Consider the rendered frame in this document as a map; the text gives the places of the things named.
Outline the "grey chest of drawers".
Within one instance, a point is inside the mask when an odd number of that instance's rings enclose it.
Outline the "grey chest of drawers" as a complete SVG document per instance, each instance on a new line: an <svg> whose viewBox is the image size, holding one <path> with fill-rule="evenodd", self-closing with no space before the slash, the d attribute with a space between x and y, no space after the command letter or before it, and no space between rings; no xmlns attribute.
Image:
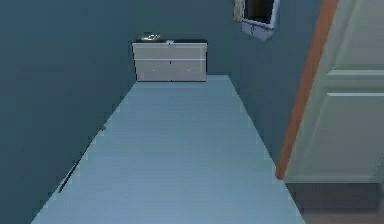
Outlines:
<svg viewBox="0 0 384 224"><path fill-rule="evenodd" d="M132 53L139 82L204 82L207 42L136 42Z"/></svg>

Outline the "silver dish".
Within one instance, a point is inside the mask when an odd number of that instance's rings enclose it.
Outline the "silver dish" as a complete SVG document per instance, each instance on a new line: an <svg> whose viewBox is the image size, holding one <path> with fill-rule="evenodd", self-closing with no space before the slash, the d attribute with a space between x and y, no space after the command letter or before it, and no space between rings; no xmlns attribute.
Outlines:
<svg viewBox="0 0 384 224"><path fill-rule="evenodd" d="M158 41L160 39L161 39L161 36L159 34L155 34L155 33L145 33L140 38L141 41L149 41L149 42Z"/></svg>

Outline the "white framed window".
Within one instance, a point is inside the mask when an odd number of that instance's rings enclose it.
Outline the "white framed window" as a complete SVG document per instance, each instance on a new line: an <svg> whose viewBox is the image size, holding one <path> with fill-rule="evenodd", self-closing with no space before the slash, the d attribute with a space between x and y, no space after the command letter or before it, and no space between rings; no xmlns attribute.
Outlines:
<svg viewBox="0 0 384 224"><path fill-rule="evenodd" d="M233 20L243 33L267 41L274 33L279 6L280 0L233 0Z"/></svg>

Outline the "pale green room door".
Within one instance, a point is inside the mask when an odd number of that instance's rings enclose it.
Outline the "pale green room door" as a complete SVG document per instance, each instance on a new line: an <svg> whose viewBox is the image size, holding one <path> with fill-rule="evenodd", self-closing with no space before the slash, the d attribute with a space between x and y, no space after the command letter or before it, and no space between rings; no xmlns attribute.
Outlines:
<svg viewBox="0 0 384 224"><path fill-rule="evenodd" d="M384 0L322 0L275 175L384 182Z"/></svg>

